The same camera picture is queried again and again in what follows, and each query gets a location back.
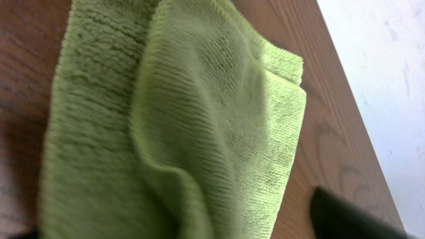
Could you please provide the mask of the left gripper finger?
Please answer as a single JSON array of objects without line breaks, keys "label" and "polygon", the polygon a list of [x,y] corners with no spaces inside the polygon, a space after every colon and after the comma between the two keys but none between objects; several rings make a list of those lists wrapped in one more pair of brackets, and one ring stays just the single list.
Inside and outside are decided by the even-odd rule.
[{"label": "left gripper finger", "polygon": [[408,239],[409,235],[360,210],[342,197],[315,188],[309,216],[317,239]]}]

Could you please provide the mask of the light green microfiber cloth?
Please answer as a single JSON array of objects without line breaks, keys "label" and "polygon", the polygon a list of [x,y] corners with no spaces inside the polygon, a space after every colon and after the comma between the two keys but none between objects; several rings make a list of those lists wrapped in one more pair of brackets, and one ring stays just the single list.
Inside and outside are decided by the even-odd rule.
[{"label": "light green microfiber cloth", "polygon": [[303,60],[231,1],[74,1],[42,157],[42,238],[269,238]]}]

